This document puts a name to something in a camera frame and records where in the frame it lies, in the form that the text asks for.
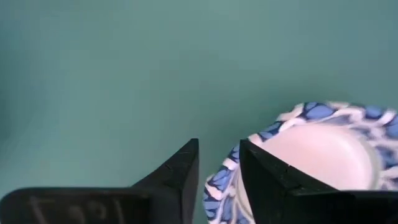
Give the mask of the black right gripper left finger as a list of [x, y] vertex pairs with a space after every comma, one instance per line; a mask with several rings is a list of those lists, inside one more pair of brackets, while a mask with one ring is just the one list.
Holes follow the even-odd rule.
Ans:
[[0, 199], [0, 224], [192, 224], [199, 143], [130, 187], [30, 187]]

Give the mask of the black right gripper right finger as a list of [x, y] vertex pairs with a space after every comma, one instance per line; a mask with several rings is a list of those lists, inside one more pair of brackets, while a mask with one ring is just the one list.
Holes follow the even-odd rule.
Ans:
[[239, 158], [256, 224], [398, 224], [398, 192], [336, 190], [248, 140]]

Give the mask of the blue white patterned wide bowl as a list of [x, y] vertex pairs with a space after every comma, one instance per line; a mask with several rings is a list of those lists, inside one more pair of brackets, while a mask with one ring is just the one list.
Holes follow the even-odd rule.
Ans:
[[[398, 192], [398, 111], [306, 102], [244, 139], [340, 191]], [[208, 178], [208, 224], [256, 224], [241, 177], [238, 143]]]

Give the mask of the green table mat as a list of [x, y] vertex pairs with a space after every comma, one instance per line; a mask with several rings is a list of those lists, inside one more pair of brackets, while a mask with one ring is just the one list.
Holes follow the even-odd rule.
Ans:
[[0, 199], [130, 187], [306, 102], [398, 111], [398, 0], [0, 0]]

